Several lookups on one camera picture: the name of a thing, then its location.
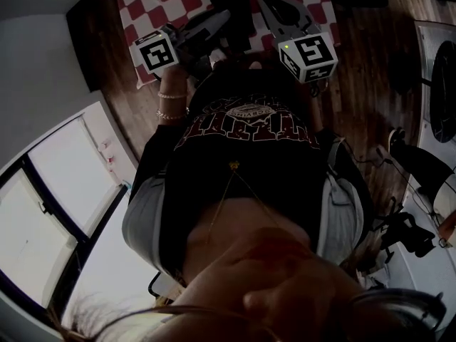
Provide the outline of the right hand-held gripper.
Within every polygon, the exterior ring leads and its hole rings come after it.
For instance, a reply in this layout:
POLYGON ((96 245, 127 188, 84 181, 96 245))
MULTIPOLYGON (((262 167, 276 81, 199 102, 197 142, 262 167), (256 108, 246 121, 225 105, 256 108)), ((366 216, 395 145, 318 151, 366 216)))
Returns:
POLYGON ((281 63, 300 83, 328 78, 338 58, 329 33, 297 0, 257 0, 281 63))

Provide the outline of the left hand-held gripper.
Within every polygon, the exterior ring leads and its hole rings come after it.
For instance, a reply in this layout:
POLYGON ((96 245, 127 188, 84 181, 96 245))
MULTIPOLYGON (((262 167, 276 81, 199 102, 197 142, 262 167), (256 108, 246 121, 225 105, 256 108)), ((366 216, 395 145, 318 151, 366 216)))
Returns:
POLYGON ((231 18, 229 10, 210 9, 191 18, 184 26, 167 23, 134 42, 136 57, 149 74, 180 64, 188 70, 209 58, 220 33, 231 18))

